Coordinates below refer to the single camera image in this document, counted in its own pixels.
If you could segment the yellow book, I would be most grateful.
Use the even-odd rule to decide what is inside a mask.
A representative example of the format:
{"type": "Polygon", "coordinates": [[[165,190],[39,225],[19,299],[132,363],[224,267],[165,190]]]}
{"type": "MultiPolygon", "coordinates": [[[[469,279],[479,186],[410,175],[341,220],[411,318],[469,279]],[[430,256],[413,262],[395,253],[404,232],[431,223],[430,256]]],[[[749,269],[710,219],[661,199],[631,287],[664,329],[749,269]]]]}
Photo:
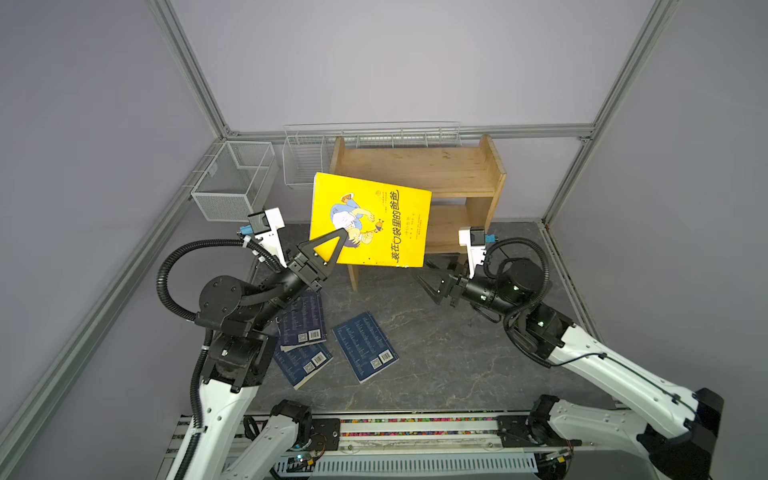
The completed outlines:
{"type": "Polygon", "coordinates": [[[420,268],[431,204],[428,190],[318,173],[309,239],[345,228],[348,241],[338,263],[420,268]]]}

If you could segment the dark blue book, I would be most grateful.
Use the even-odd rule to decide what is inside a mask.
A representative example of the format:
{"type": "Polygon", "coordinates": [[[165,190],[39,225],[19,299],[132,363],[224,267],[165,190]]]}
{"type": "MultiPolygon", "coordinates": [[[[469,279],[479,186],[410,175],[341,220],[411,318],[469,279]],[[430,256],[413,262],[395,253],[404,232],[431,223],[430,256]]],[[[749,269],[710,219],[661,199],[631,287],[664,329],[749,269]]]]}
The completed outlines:
{"type": "Polygon", "coordinates": [[[280,350],[288,352],[327,340],[326,322],[319,293],[306,291],[278,319],[280,350]]]}
{"type": "Polygon", "coordinates": [[[359,383],[364,383],[399,360],[399,355],[370,312],[363,312],[332,328],[359,383]]]}
{"type": "Polygon", "coordinates": [[[278,349],[273,354],[273,360],[290,385],[298,390],[330,363],[333,355],[324,343],[318,343],[287,352],[278,349]]]}

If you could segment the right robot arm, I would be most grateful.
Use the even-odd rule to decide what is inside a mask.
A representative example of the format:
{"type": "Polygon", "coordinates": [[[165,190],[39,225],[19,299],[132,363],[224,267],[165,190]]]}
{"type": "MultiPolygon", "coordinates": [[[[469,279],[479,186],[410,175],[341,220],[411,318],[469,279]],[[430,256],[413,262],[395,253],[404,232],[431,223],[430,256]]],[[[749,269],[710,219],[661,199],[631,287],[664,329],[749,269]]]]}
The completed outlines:
{"type": "Polygon", "coordinates": [[[583,407],[541,395],[525,420],[531,443],[561,447],[562,460],[539,463],[562,479],[577,444],[633,454],[664,479],[708,479],[717,444],[723,398],[663,379],[623,357],[544,301],[550,262],[536,242],[516,237],[476,246],[465,274],[426,260],[414,277],[435,304],[464,301],[502,326],[512,345],[546,369],[565,369],[598,387],[623,410],[583,407]]]}

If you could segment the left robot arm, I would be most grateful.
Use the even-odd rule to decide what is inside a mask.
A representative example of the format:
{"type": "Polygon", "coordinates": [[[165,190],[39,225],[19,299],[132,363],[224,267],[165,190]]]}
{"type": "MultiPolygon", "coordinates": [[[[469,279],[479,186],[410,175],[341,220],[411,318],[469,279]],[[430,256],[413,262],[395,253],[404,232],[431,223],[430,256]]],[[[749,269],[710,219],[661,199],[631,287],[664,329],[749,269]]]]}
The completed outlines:
{"type": "Polygon", "coordinates": [[[192,421],[168,478],[262,479],[288,451],[311,445],[310,408],[283,400],[272,408],[245,451],[232,464],[226,462],[235,432],[257,396],[277,348],[277,337],[265,331],[267,324],[305,291],[322,288],[347,239],[347,231],[337,229],[306,241],[286,264],[248,236],[198,240],[177,248],[162,262],[156,276],[161,303],[205,331],[190,382],[192,421]],[[214,247],[241,247],[257,253],[272,273],[259,285],[217,276],[202,289],[197,311],[188,310],[170,294],[171,270],[183,256],[214,247]]]}

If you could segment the white mesh box basket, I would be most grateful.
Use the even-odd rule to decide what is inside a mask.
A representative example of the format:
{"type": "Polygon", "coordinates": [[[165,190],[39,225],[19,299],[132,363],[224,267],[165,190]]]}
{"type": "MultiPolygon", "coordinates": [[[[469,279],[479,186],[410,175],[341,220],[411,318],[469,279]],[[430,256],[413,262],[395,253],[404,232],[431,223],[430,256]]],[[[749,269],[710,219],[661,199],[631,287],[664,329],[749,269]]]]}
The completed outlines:
{"type": "Polygon", "coordinates": [[[210,222],[246,222],[264,209],[279,168],[270,142],[225,141],[192,189],[210,222]]]}

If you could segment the wooden two-tier bookshelf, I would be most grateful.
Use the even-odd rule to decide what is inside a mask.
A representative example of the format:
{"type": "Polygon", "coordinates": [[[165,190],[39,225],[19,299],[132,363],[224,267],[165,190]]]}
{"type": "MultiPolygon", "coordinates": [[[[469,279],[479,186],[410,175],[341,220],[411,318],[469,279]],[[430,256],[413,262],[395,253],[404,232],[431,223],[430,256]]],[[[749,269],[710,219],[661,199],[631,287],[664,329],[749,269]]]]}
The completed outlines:
{"type": "MultiPolygon", "coordinates": [[[[339,138],[328,174],[430,191],[425,257],[464,251],[459,230],[489,227],[506,181],[489,136],[474,147],[378,149],[352,148],[339,138]]],[[[359,266],[368,265],[347,265],[352,281],[359,266]]]]}

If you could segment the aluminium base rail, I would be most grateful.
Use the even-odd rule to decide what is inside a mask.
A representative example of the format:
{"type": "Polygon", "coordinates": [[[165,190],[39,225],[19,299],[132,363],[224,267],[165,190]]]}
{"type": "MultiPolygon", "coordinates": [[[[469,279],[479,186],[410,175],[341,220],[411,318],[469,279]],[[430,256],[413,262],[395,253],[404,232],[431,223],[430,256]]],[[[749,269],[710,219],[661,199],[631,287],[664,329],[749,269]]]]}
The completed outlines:
{"type": "Polygon", "coordinates": [[[202,425],[188,423],[179,458],[190,456],[194,463],[222,463],[232,446],[263,439],[283,442],[287,449],[298,439],[299,428],[309,427],[313,418],[337,417],[341,421],[340,450],[385,448],[426,449],[431,445],[449,448],[504,448],[497,435],[496,418],[500,415],[527,415],[546,421],[560,436],[579,439],[582,445],[622,450],[640,457],[664,444],[641,416],[630,410],[601,410],[582,407],[555,397],[544,396],[526,413],[437,412],[427,414],[320,415],[308,407],[293,403],[279,405],[271,415],[251,418],[207,413],[202,425]]]}

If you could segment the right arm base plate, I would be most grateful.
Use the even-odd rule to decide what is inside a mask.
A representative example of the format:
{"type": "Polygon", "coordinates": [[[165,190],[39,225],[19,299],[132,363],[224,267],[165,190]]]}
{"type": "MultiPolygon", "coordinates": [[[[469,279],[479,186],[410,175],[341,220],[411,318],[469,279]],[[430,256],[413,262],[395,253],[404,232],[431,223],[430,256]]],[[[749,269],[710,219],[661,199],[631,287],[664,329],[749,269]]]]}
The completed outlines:
{"type": "Polygon", "coordinates": [[[556,433],[546,421],[530,420],[527,415],[500,415],[496,418],[497,435],[504,448],[513,447],[577,447],[579,439],[566,439],[556,433]]]}

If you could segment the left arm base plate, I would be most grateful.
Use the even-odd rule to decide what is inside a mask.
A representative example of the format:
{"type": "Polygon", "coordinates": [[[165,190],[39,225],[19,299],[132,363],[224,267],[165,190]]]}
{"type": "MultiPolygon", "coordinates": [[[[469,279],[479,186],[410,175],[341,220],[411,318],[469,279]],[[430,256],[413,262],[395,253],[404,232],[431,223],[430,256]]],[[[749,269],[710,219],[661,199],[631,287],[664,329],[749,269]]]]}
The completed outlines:
{"type": "Polygon", "coordinates": [[[309,427],[299,428],[298,439],[290,451],[337,451],[341,440],[341,421],[337,417],[313,418],[309,427]]]}

